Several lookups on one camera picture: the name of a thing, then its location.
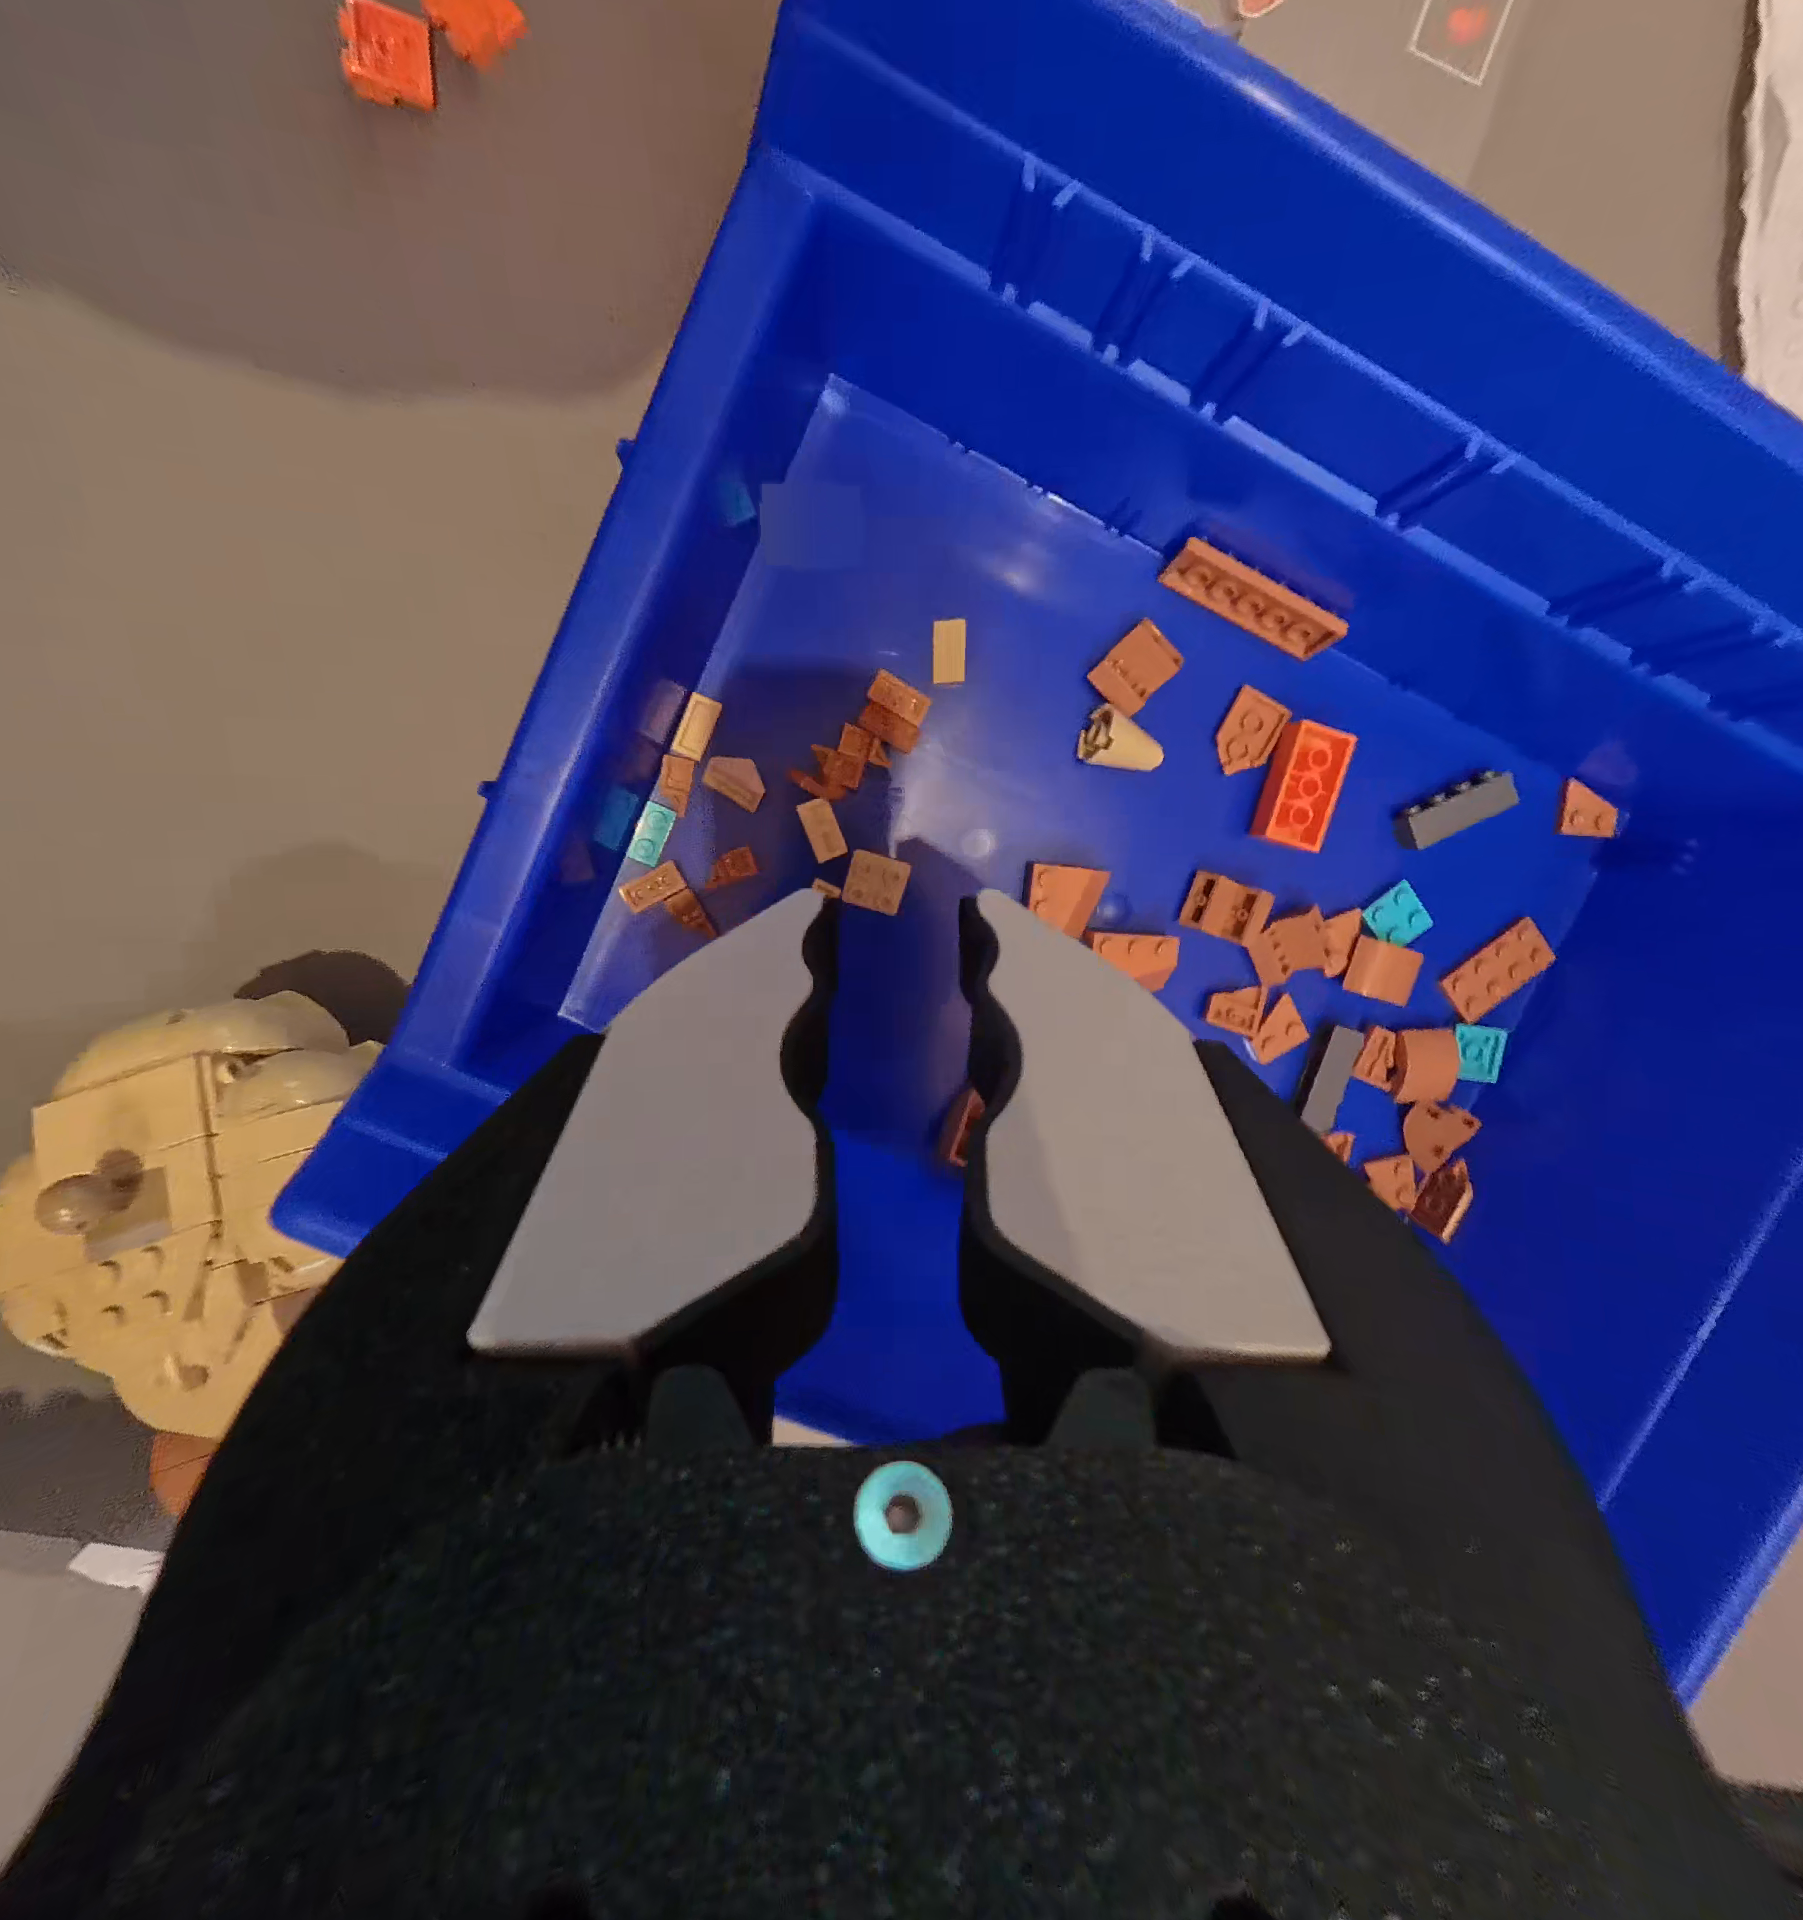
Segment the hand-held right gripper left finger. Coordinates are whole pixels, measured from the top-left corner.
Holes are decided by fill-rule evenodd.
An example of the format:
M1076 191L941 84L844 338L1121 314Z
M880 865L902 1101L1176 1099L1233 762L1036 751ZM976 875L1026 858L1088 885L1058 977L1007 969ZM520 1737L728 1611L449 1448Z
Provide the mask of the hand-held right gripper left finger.
M826 1013L835 902L776 900L657 977L601 1035L468 1343L630 1359L825 1225L831 1149L785 1045Z

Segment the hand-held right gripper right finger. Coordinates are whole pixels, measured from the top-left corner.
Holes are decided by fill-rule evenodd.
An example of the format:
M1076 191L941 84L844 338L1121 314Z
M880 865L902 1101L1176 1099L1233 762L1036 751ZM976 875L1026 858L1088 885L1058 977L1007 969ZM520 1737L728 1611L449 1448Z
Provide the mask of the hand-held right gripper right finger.
M1189 1031L1002 890L975 1013L1007 1020L981 1201L1007 1253L1176 1361L1318 1362L1330 1333Z

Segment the pile of lego pieces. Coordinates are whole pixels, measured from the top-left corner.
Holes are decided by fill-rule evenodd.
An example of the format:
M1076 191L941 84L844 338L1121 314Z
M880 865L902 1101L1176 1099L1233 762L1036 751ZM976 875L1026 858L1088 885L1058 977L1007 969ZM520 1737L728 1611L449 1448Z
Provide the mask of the pile of lego pieces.
M1345 635L1323 612L1304 611L1301 601L1200 539L1187 545L1165 580L1195 598L1207 595L1216 611L1245 627L1257 627L1294 648ZM1098 702L1083 724L1078 758L1120 773L1154 773L1161 751L1135 716L1181 663L1150 618L1141 618L1124 634L1088 672ZM835 804L859 789L866 768L887 770L895 753L919 748L930 705L929 693L883 667L871 678L859 715L844 722L837 744L814 746L814 770L792 773L806 794L796 817L819 871L812 879L816 893L887 915L900 912L912 865L894 853L852 852ZM705 910L703 893L760 875L747 845L722 852L708 865L703 886L664 858L668 836L693 799L695 777L708 794L733 805L757 809L764 802L764 784L751 761L707 753L719 716L719 700L693 693L686 702L672 748L662 753L657 792L635 815L626 850L631 872L617 886L631 914L660 906L676 925L705 938L717 935L717 925ZM1241 685L1216 733L1218 765L1226 777L1266 770L1251 836L1270 848L1309 853L1326 845L1356 746L1356 735L1298 718L1252 685ZM1055 926L1136 986L1158 992L1177 967L1179 941L1174 935L1092 930L1108 880L1109 872L1098 868L1033 862L1026 904L1041 925ZM1339 981L1350 995L1390 1006L1411 1002L1423 962L1416 941L1429 930L1432 915L1409 880L1332 918L1309 906L1277 920L1274 904L1271 889L1198 871L1190 877L1177 914L1179 926L1248 953L1257 984L1210 992L1203 1018L1247 1040L1258 1062L1285 1058L1310 1038L1290 992L1298 971L1321 971L1328 981ZM1458 1020L1397 1032L1383 1025L1333 1025L1328 1055L1304 1092L1309 1126L1339 1160L1348 1160L1355 1145L1353 1133L1336 1128L1345 1078L1385 1089L1404 1104L1402 1150L1368 1160L1362 1173L1378 1198L1441 1242L1451 1242L1472 1202L1463 1149L1478 1129L1478 1120L1458 1107L1451 1092L1460 1082L1486 1085L1497 1074L1506 1036L1484 1016L1552 962L1552 949L1537 926L1518 923L1511 935L1443 977L1441 992Z

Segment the blue plastic bin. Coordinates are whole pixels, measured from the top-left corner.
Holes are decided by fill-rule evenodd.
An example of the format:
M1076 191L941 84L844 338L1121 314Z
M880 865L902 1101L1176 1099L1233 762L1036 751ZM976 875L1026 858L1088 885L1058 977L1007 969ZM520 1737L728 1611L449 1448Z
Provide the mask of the blue plastic bin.
M1167 583L1200 539L1345 635ZM814 862L790 770L887 667L965 677L837 804L913 865L844 918L826 1117L842 1290L790 1416L999 1416L961 1324L957 904L1109 872L1169 930L1198 871L1276 912L1401 880L1407 1007L1513 925L1553 963L1450 1253L1579 1458L1677 1690L1803 1523L1803 423L1161 3L783 3L751 149L402 1022L276 1217L349 1253L531 1069L698 949L617 886L693 693L764 804L732 926ZM1154 773L1078 758L1141 618L1183 659ZM1316 853L1251 836L1241 685L1358 737Z

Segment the grey lego instruction booklet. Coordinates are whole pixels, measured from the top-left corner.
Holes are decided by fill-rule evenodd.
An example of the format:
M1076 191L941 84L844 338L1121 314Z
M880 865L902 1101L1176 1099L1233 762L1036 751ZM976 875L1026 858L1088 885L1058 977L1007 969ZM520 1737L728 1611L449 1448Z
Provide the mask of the grey lego instruction booklet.
M1183 10L1739 372L1750 1L1517 1L1458 76L1421 3Z

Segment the tan lego build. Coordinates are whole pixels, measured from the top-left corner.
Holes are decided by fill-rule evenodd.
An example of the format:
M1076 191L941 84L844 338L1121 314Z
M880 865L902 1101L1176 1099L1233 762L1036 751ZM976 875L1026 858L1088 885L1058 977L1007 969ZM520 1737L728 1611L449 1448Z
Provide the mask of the tan lego build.
M272 1213L381 1050L292 990L100 1032L0 1178L6 1331L145 1428L223 1442L342 1265Z

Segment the red lego plate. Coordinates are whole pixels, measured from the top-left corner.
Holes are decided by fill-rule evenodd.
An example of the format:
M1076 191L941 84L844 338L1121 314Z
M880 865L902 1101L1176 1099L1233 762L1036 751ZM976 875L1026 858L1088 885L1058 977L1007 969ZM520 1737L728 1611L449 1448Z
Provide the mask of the red lego plate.
M495 0L423 1L430 26L442 34L457 59L486 71L520 43L527 30L521 3Z
M340 1L336 34L340 71L358 98L384 107L437 107L433 36L421 15L387 1Z

